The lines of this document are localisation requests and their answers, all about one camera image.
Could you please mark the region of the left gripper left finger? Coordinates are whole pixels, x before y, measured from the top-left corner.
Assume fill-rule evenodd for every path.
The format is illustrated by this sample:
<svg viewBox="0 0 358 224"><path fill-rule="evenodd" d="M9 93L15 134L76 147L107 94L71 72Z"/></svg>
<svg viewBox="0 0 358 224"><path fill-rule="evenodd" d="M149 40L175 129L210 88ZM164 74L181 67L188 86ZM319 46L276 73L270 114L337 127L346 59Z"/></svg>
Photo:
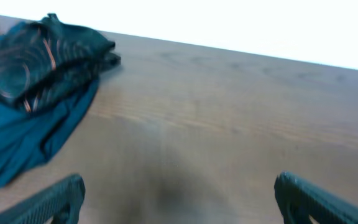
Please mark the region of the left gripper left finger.
<svg viewBox="0 0 358 224"><path fill-rule="evenodd" d="M69 175L0 213L0 224L77 224L85 199L85 183Z"/></svg>

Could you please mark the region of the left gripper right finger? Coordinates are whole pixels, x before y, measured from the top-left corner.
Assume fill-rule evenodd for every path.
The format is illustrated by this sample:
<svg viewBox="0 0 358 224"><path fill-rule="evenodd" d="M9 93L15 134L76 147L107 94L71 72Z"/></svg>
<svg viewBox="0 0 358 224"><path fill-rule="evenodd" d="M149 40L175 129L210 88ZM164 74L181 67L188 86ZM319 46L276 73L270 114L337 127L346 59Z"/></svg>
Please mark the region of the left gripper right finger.
<svg viewBox="0 0 358 224"><path fill-rule="evenodd" d="M291 172L277 176L274 191L284 224L358 223L358 207Z"/></svg>

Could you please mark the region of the black printed cycling jersey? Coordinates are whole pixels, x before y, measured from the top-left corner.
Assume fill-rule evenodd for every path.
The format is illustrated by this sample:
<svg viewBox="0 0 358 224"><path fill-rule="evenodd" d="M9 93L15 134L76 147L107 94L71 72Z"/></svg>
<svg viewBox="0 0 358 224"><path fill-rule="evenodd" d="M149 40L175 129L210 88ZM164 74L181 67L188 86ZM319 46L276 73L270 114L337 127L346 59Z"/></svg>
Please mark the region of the black printed cycling jersey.
<svg viewBox="0 0 358 224"><path fill-rule="evenodd" d="M0 102L16 110L44 110L119 65L115 42L56 14L20 22L0 35Z"/></svg>

